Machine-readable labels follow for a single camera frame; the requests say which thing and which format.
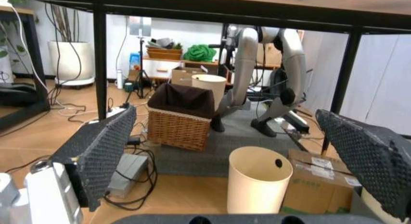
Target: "black textured foam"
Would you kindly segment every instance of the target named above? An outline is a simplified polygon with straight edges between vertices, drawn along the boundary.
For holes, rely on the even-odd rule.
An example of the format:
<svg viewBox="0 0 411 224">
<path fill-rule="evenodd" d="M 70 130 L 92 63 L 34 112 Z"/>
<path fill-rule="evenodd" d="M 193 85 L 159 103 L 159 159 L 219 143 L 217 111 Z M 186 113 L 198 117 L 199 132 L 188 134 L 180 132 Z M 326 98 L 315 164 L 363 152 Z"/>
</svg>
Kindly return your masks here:
<svg viewBox="0 0 411 224">
<path fill-rule="evenodd" d="M 297 215 L 134 215 L 115 224 L 382 224 L 380 221 L 350 214 Z"/>
<path fill-rule="evenodd" d="M 317 110 L 317 121 L 348 169 L 384 211 L 410 215 L 411 143 L 390 129 Z"/>
<path fill-rule="evenodd" d="M 106 120 L 85 125 L 51 157 L 65 164 L 80 204 L 90 211 L 100 205 L 98 199 L 104 196 L 135 120 L 136 109 L 131 106 Z"/>
</svg>

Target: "power strip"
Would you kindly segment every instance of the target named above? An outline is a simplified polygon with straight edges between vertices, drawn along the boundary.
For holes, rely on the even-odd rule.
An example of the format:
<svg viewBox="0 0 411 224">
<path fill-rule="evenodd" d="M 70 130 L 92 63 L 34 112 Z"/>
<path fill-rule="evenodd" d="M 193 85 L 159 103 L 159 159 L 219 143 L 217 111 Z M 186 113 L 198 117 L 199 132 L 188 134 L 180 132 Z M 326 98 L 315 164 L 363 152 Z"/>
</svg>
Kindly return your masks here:
<svg viewBox="0 0 411 224">
<path fill-rule="evenodd" d="M 120 162 L 117 165 L 117 171 L 128 178 L 137 180 L 141 174 L 144 173 L 147 167 L 147 156 L 125 153 L 121 156 Z M 107 190 L 110 191 L 110 196 L 125 199 L 134 184 L 135 182 L 124 178 L 117 172 L 114 172 Z"/>
<path fill-rule="evenodd" d="M 116 115 L 116 114 L 118 114 L 118 113 L 120 113 L 120 112 L 123 112 L 124 110 L 126 110 L 126 109 L 120 108 L 120 107 L 117 107 L 117 106 L 116 106 L 116 107 L 112 107 L 112 108 L 111 108 L 111 111 L 107 113 L 107 117 L 114 116 L 114 115 Z"/>
</svg>

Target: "green cloth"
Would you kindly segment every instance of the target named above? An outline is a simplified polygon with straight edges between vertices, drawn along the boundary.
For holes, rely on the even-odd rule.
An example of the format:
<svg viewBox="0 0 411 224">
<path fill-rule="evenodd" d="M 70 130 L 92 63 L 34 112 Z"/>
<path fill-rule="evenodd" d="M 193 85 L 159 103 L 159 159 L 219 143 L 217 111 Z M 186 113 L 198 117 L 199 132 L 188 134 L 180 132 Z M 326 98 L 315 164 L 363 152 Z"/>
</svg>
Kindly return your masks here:
<svg viewBox="0 0 411 224">
<path fill-rule="evenodd" d="M 193 45 L 184 54 L 184 59 L 194 62 L 212 62 L 217 52 L 208 45 Z"/>
</svg>

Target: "brown fabric liner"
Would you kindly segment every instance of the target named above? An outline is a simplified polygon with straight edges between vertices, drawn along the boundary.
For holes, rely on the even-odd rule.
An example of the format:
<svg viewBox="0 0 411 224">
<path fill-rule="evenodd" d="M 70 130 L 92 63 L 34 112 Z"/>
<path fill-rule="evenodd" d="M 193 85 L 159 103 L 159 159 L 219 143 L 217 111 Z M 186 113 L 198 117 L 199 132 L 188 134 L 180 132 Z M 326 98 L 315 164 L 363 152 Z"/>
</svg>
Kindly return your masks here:
<svg viewBox="0 0 411 224">
<path fill-rule="evenodd" d="M 150 108 L 211 119 L 214 97 L 209 89 L 162 84 L 148 101 Z"/>
</svg>

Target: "green cup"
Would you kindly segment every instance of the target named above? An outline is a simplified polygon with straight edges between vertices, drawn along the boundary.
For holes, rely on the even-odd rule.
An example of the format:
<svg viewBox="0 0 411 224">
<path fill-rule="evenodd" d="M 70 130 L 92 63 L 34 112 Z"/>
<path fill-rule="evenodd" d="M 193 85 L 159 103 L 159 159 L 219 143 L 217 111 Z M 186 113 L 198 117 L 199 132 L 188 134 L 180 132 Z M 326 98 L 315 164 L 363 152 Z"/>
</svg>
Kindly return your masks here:
<svg viewBox="0 0 411 224">
<path fill-rule="evenodd" d="M 124 91 L 126 91 L 126 92 L 131 92 L 131 91 L 133 91 L 133 83 L 131 83 L 131 82 L 126 82 L 125 84 L 124 84 Z"/>
</svg>

